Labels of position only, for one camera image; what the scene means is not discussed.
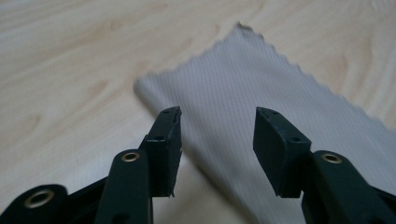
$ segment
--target light wood table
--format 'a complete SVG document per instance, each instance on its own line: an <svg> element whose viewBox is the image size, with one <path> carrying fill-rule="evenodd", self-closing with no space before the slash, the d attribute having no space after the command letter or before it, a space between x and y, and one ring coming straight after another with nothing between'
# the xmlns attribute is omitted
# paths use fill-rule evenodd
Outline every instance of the light wood table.
<svg viewBox="0 0 396 224"><path fill-rule="evenodd" d="M396 129L396 2L0 1L0 211L58 183L107 175L154 121L133 92L241 21L318 82ZM156 223L249 223L183 158Z"/></svg>

